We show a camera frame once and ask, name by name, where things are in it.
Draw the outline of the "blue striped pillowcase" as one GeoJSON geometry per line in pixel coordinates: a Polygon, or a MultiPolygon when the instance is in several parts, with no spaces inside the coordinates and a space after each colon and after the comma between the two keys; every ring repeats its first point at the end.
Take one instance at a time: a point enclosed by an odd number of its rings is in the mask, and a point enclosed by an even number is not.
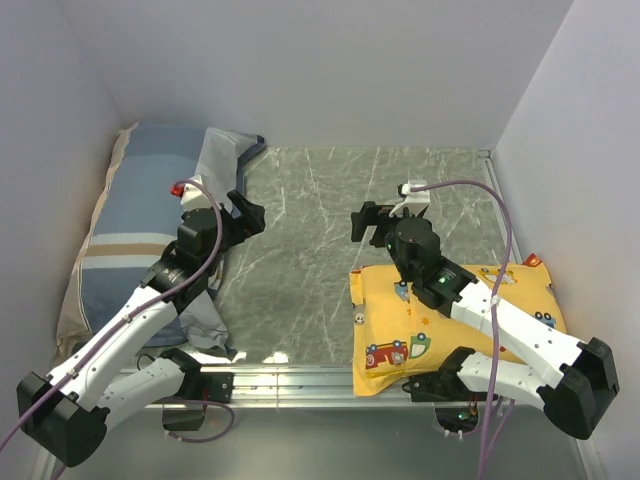
{"type": "Polygon", "coordinates": [[[264,147],[260,135],[217,128],[136,123],[120,131],[62,303],[57,361],[115,316],[175,239],[183,210],[169,193],[172,184],[202,176],[237,217],[227,194],[244,190],[244,167],[264,147]]]}

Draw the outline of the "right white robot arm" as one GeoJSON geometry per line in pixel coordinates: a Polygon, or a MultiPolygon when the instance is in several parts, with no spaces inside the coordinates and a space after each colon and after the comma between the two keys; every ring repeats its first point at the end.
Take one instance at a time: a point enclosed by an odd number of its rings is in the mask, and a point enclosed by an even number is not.
{"type": "Polygon", "coordinates": [[[395,304],[414,313],[426,307],[448,325],[461,323],[497,341],[518,362],[492,359],[457,345],[441,366],[444,394],[460,400],[470,392],[506,396],[542,410],[561,431],[587,440],[619,392],[613,352],[602,340],[583,342],[562,333],[506,300],[470,271],[444,257],[429,220],[391,206],[366,202],[352,213],[352,239],[375,229],[370,241],[385,248],[399,271],[384,281],[395,304]]]}

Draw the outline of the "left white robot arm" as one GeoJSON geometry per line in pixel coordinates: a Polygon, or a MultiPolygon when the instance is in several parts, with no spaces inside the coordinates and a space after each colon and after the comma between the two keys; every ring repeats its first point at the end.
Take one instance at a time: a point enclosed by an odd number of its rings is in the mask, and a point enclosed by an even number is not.
{"type": "Polygon", "coordinates": [[[202,189],[187,196],[189,180],[173,185],[183,205],[182,222],[169,243],[115,316],[76,354],[40,376],[28,373],[17,385],[23,431],[63,466],[86,461],[118,423],[164,398],[197,404],[201,365],[171,349],[124,379],[128,360],[159,330],[178,318],[209,287],[221,254],[265,229],[265,210],[232,190],[232,216],[202,189]]]}

